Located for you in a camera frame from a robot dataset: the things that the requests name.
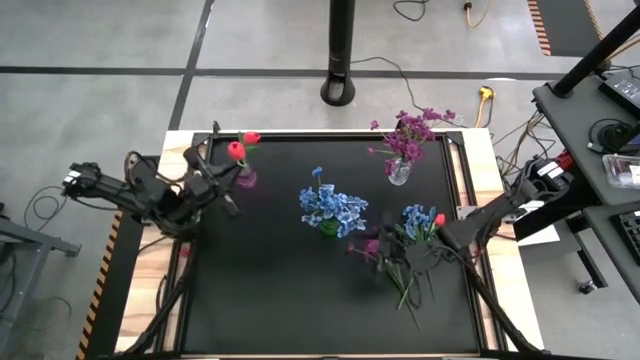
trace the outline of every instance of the flower bouquet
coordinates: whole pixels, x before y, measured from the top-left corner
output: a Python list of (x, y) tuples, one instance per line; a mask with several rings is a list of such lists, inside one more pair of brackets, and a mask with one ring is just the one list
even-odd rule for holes
[(429, 214), (423, 210), (422, 205), (408, 206), (403, 212), (404, 225), (387, 224), (381, 229), (374, 229), (373, 233), (365, 234), (366, 240), (361, 248), (353, 242), (347, 248), (348, 254), (359, 254), (365, 263), (373, 264), (374, 273), (388, 275), (400, 293), (397, 309), (408, 303), (407, 308), (418, 330), (420, 326), (413, 313), (422, 303), (418, 276), (426, 272), (431, 284), (429, 270), (437, 265), (439, 255), (435, 254), (440, 251), (435, 230), (445, 222), (444, 214), (436, 214), (435, 207), (429, 210)]
[[(394, 185), (403, 185), (409, 179), (411, 169), (416, 160), (424, 156), (422, 144), (435, 138), (428, 121), (452, 120), (456, 113), (447, 110), (444, 115), (435, 112), (432, 108), (425, 109), (422, 115), (416, 117), (409, 115), (405, 111), (400, 111), (396, 115), (399, 120), (396, 130), (390, 134), (382, 134), (382, 143), (390, 150), (378, 150), (369, 148), (369, 153), (376, 152), (393, 155), (393, 158), (385, 162), (385, 174)], [(380, 127), (377, 120), (371, 122), (371, 130)]]
[(256, 182), (258, 180), (258, 174), (249, 166), (247, 162), (247, 153), (257, 147), (257, 144), (260, 142), (260, 134), (256, 132), (247, 132), (247, 133), (238, 133), (238, 141), (232, 141), (228, 148), (227, 152), (229, 153), (229, 157), (235, 160), (238, 165), (242, 167), (240, 173), (238, 174), (238, 178), (236, 179), (236, 184), (238, 186), (250, 189), (256, 186)]
[(300, 191), (300, 207), (307, 213), (302, 222), (312, 227), (319, 227), (327, 237), (345, 237), (353, 230), (364, 230), (366, 220), (360, 218), (360, 212), (366, 210), (369, 203), (359, 197), (334, 193), (335, 185), (323, 184), (318, 167), (311, 175), (318, 179), (318, 190)]

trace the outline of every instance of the gray floor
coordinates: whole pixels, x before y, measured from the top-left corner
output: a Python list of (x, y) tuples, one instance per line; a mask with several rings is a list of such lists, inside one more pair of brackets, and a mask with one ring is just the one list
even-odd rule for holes
[[(411, 23), (393, 12), (390, 0), (359, 1), (353, 58), (385, 56), (407, 70), (563, 72), (578, 59), (545, 57), (526, 1), (495, 4), (476, 30), (467, 29), (461, 1), (432, 0)], [(486, 1), (474, 2), (481, 9)], [(593, 0), (603, 31), (633, 8), (632, 0)], [(178, 67), (186, 65), (204, 0), (0, 0), (0, 66)], [(327, 63), (329, 1), (217, 0), (208, 23), (200, 68), (323, 69)], [(616, 59), (640, 63), (640, 47)], [(354, 69), (394, 70), (381, 61)], [(126, 151), (158, 154), (181, 77), (0, 74), (0, 200), (20, 221), (31, 195), (61, 182), (71, 162), (96, 161), (119, 176)], [(181, 129), (365, 128), (372, 119), (394, 124), (411, 109), (401, 79), (355, 80), (357, 97), (344, 108), (319, 99), (321, 79), (197, 77), (185, 104)], [(473, 125), (478, 88), (496, 91), (490, 131), (499, 139), (529, 119), (531, 90), (541, 81), (411, 80), (420, 106), (451, 108)], [(555, 138), (540, 128), (540, 137)], [(505, 156), (517, 135), (495, 147)], [(551, 155), (557, 154), (557, 144)], [(527, 141), (520, 163), (541, 149)], [(74, 356), (95, 285), (112, 214), (74, 203), (45, 229), (82, 244), (81, 255), (52, 254), (37, 290), (30, 321), (59, 325), (32, 331), (20, 349), (47, 359)], [(33, 216), (30, 222), (37, 219)], [(586, 241), (601, 264), (608, 289), (577, 294), (586, 274), (577, 256), (546, 262), (523, 258), (543, 339), (554, 352), (637, 358), (640, 307), (592, 235)], [(52, 296), (73, 306), (70, 321)]]

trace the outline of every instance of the glass vase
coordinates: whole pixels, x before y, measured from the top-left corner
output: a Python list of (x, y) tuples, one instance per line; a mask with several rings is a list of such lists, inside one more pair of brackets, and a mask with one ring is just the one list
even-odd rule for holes
[(389, 175), (389, 182), (396, 186), (404, 185), (409, 179), (413, 164), (404, 161), (401, 157), (397, 157), (393, 160), (393, 165), (393, 170)]
[(244, 189), (251, 189), (256, 186), (256, 182), (258, 181), (258, 174), (249, 166), (242, 168), (240, 170), (240, 174), (238, 174), (238, 178), (236, 179), (236, 184)]
[(326, 237), (336, 237), (338, 235), (338, 228), (340, 227), (340, 222), (336, 219), (327, 219), (322, 220), (320, 222), (320, 231)]

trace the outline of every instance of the yellow plug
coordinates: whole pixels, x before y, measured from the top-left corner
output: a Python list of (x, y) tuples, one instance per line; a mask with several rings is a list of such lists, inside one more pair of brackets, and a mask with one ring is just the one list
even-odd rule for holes
[(493, 89), (482, 86), (480, 88), (480, 95), (482, 95), (482, 100), (486, 101), (487, 99), (493, 99), (496, 96), (496, 93), (493, 91)]

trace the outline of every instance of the purple vase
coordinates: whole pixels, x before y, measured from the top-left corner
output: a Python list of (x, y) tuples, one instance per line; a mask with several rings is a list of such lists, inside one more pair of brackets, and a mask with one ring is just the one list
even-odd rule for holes
[(236, 180), (236, 184), (244, 189), (251, 189), (256, 186), (256, 182), (258, 181), (258, 174), (256, 174), (253, 169), (250, 167), (243, 168), (240, 170), (240, 174), (238, 174), (238, 179)]

